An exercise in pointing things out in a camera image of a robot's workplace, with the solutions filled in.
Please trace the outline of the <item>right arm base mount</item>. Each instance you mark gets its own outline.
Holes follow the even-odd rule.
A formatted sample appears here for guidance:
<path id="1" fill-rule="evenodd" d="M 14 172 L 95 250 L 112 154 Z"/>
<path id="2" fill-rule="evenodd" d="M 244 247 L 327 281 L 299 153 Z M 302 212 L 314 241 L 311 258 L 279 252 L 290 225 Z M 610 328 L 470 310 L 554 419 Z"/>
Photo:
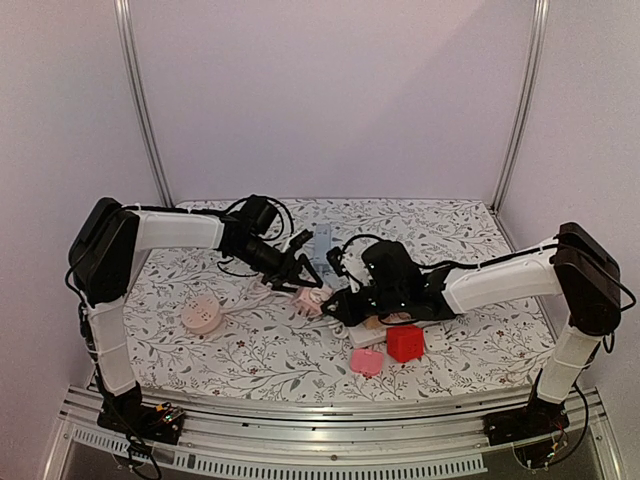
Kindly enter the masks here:
<path id="1" fill-rule="evenodd" d="M 489 444 L 511 444 L 516 460 L 527 469 L 548 467 L 568 444 L 563 404 L 527 405 L 487 414 L 482 421 Z"/>

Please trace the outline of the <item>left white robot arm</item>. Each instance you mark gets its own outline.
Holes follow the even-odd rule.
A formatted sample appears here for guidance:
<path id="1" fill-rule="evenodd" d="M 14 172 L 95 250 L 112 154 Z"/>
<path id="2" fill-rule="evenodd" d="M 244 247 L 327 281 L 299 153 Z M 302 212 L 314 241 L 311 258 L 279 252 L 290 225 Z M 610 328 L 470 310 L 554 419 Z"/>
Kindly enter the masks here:
<path id="1" fill-rule="evenodd" d="M 224 210 L 126 206 L 110 197 L 97 201 L 68 254 L 66 286 L 79 298 L 81 333 L 94 361 L 103 397 L 99 426 L 158 439 L 181 430 L 142 403 L 127 348 L 124 304 L 142 258 L 158 249 L 215 250 L 242 261 L 274 291 L 320 288 L 323 282 L 301 248 L 303 230 L 283 248 L 265 235 L 278 213 L 276 202 L 251 195 Z"/>

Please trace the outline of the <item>red cube socket adapter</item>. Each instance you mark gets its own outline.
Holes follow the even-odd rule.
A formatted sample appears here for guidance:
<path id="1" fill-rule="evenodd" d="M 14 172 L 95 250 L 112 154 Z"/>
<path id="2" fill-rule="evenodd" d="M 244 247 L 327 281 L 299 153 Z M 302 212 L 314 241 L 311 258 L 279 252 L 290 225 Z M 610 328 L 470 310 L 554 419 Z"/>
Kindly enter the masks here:
<path id="1" fill-rule="evenodd" d="M 386 344 L 388 355 L 399 363 L 419 359 L 425 353 L 424 332 L 415 325 L 390 327 Z"/>

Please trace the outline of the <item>round pink power socket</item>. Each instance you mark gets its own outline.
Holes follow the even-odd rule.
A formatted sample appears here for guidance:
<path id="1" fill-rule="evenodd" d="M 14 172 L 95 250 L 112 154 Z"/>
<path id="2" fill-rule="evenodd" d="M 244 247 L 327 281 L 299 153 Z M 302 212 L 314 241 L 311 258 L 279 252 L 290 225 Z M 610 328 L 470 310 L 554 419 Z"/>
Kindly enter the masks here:
<path id="1" fill-rule="evenodd" d="M 221 305 L 215 295 L 200 295 L 186 301 L 181 321 L 191 333 L 206 335 L 222 323 Z"/>

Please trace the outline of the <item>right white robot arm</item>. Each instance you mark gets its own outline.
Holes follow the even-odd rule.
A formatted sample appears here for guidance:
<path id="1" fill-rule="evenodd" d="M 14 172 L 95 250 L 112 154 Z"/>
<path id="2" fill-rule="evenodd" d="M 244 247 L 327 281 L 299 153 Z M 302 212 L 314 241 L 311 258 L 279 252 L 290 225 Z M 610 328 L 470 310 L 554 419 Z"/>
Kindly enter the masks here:
<path id="1" fill-rule="evenodd" d="M 549 239 L 524 250 L 476 263 L 415 261 L 398 241 L 377 240 L 360 255 L 356 274 L 346 253 L 328 254 L 350 286 L 333 293 L 321 310 L 346 327 L 371 316 L 406 313 L 444 321 L 481 307 L 532 298 L 545 316 L 563 302 L 565 324 L 553 325 L 555 345 L 533 381 L 526 404 L 483 419 L 490 445 L 524 441 L 569 425 L 565 401 L 607 337 L 637 299 L 621 281 L 619 263 L 580 224 L 566 222 Z"/>

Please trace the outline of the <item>light pink cube socket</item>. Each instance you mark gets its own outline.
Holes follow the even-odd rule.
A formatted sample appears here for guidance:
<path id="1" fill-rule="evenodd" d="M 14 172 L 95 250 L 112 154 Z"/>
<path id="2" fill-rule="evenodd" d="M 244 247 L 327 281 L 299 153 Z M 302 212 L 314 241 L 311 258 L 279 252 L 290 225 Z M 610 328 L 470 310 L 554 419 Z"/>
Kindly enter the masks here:
<path id="1" fill-rule="evenodd" d="M 328 286 L 301 287 L 294 295 L 292 305 L 299 315 L 307 318 L 318 318 L 323 315 L 322 305 L 332 295 L 333 290 Z"/>

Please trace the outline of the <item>pink plug adapter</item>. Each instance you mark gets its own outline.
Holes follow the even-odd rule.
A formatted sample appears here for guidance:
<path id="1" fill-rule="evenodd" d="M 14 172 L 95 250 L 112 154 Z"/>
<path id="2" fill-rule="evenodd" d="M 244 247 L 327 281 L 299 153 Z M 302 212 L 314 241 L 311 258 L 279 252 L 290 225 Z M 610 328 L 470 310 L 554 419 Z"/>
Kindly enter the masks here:
<path id="1" fill-rule="evenodd" d="M 366 377 L 378 375 L 383 365 L 384 354 L 366 348 L 354 349 L 349 363 L 349 367 L 353 373 Z"/>

